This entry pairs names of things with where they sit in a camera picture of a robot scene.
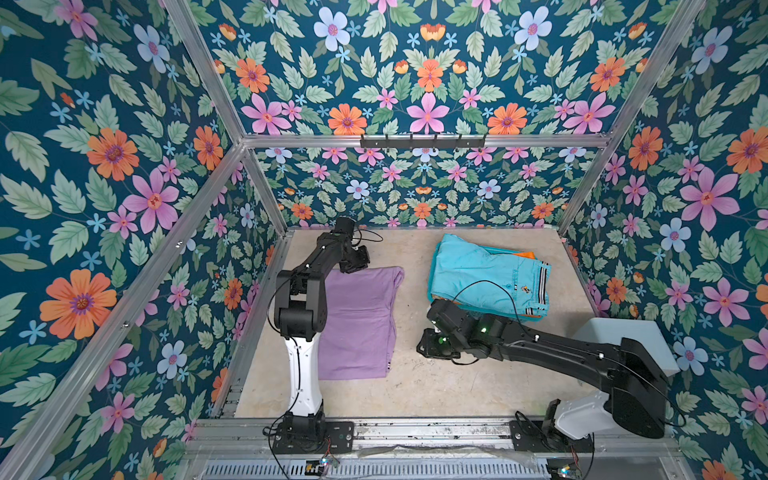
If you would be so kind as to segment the purple pants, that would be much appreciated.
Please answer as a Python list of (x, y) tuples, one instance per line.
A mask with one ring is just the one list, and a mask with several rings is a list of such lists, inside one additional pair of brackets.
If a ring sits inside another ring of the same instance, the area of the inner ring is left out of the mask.
[(321, 380), (388, 375), (396, 343), (394, 305), (403, 280), (400, 267), (331, 271), (326, 278), (327, 321), (319, 339)]

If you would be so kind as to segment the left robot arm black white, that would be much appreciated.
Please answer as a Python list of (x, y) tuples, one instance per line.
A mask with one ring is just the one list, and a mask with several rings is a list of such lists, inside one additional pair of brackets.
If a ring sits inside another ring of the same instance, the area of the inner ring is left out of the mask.
[(282, 435), (309, 441), (326, 432), (319, 385), (319, 339), (328, 317), (326, 279), (334, 269), (351, 274), (368, 267), (365, 246), (354, 240), (356, 222), (339, 218), (334, 228), (318, 236), (307, 258), (277, 277), (273, 326), (284, 339), (290, 367), (290, 400), (280, 421)]

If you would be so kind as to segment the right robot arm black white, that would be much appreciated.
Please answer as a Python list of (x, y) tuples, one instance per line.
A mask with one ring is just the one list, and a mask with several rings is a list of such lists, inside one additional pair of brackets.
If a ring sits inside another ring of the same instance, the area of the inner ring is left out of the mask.
[(667, 375), (638, 340), (615, 345), (566, 338), (532, 329), (509, 317), (473, 316), (444, 299), (432, 302), (432, 323), (416, 350), (425, 358), (522, 362), (575, 378), (598, 390), (577, 401), (553, 401), (547, 420), (573, 440), (620, 427), (639, 437), (665, 436)]

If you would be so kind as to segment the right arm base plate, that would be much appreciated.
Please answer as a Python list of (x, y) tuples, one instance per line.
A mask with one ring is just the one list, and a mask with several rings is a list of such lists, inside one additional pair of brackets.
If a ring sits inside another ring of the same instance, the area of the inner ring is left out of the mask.
[(509, 422), (510, 437), (516, 451), (531, 453), (578, 454), (592, 452), (589, 437), (573, 440), (554, 430), (545, 429), (542, 421), (512, 419)]

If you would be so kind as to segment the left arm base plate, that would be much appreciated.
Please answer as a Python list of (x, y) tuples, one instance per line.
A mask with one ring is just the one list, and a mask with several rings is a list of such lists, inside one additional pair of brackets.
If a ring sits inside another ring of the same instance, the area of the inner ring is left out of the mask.
[(287, 417), (270, 438), (277, 454), (344, 454), (353, 450), (355, 423)]

